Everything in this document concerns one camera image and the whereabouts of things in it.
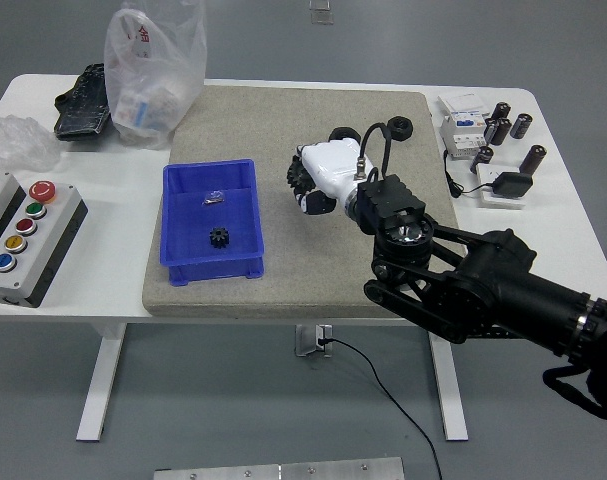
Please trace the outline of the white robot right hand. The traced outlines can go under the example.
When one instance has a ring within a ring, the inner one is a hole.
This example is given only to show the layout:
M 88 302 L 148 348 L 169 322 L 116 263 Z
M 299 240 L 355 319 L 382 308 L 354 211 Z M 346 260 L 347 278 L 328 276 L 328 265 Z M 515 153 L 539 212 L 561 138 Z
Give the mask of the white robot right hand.
M 337 206 L 356 220 L 357 187 L 373 169 L 352 138 L 299 146 L 286 178 L 296 202 L 307 215 L 332 212 Z

